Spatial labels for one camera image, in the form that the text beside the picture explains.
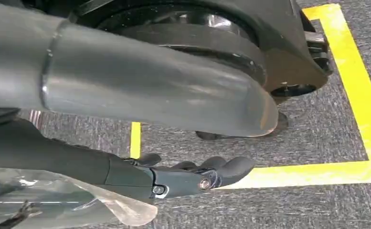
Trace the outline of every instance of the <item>gray carpet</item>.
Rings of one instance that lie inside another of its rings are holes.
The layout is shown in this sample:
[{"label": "gray carpet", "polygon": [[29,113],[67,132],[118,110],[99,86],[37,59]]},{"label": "gray carpet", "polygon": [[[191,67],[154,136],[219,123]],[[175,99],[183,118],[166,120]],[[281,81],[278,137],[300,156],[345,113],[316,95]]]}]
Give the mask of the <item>gray carpet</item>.
[{"label": "gray carpet", "polygon": [[[371,0],[298,2],[302,7],[342,5],[371,76]],[[290,127],[277,136],[205,142],[193,132],[143,125],[142,150],[162,154],[166,165],[201,162],[212,155],[249,156],[257,167],[367,160],[337,72],[325,88],[292,99],[280,109],[287,114]],[[46,114],[42,131],[121,156],[129,152],[129,122]],[[371,229],[371,184],[220,190],[159,201],[158,207],[157,222],[162,229]]]}]

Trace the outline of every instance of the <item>robotic hand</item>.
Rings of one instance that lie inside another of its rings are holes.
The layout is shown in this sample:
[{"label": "robotic hand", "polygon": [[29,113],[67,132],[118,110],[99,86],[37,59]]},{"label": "robotic hand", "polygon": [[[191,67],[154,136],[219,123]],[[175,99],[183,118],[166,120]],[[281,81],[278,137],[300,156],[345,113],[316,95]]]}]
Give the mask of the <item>robotic hand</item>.
[{"label": "robotic hand", "polygon": [[254,167],[253,161],[235,157],[226,161],[213,156],[197,166],[191,161],[180,162],[172,167],[155,167],[161,161],[158,154],[147,154],[139,159],[124,158],[139,169],[152,171],[152,198],[172,198],[194,195],[207,190],[231,185],[245,177]]}]

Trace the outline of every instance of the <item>yellow tape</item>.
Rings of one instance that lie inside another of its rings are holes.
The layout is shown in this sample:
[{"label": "yellow tape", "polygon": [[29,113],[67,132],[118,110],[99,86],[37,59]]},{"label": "yellow tape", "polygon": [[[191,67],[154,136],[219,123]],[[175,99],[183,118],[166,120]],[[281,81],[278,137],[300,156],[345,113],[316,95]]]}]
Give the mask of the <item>yellow tape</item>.
[{"label": "yellow tape", "polygon": [[371,160],[371,80],[340,6],[313,7],[305,14],[311,20],[320,19]]},{"label": "yellow tape", "polygon": [[132,122],[130,131],[130,157],[138,159],[141,151],[142,124]]}]

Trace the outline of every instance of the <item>caster wheel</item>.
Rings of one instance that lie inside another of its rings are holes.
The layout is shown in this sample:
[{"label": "caster wheel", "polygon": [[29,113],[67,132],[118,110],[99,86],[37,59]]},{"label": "caster wheel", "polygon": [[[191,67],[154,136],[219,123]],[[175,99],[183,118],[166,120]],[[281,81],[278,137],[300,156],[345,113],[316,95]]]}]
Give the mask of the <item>caster wheel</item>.
[{"label": "caster wheel", "polygon": [[[264,137],[275,136],[287,128],[288,128],[288,117],[285,114],[279,112],[278,125],[276,126],[273,132],[271,132],[268,135],[265,135]],[[218,134],[207,133],[207,132],[202,132],[202,131],[195,131],[195,133],[200,139],[207,140],[207,141],[218,140],[218,139],[230,139],[230,138],[247,138],[247,137],[224,136],[224,135],[218,135]]]},{"label": "caster wheel", "polygon": [[288,117],[285,114],[283,114],[281,112],[278,112],[278,125],[276,126],[276,128],[273,132],[271,132],[270,134],[265,135],[263,137],[276,136],[279,133],[281,133],[282,131],[286,130],[288,128],[288,126],[289,126]]},{"label": "caster wheel", "polygon": [[201,132],[201,131],[195,131],[195,133],[200,139],[203,139],[203,140],[212,141],[212,140],[220,139],[220,135],[217,135],[217,134]]}]

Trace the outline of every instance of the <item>bolt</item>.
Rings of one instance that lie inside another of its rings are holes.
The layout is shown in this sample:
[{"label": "bolt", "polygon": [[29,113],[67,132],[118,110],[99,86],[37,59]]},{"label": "bolt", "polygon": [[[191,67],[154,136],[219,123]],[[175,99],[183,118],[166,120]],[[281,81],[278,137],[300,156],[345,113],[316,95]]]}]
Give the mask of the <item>bolt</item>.
[{"label": "bolt", "polygon": [[206,178],[201,180],[200,183],[199,183],[199,188],[202,189],[202,190],[207,190],[207,189],[209,189],[210,186],[211,186],[211,182]]},{"label": "bolt", "polygon": [[162,186],[154,186],[152,192],[156,195],[161,195],[166,191],[166,189]]}]

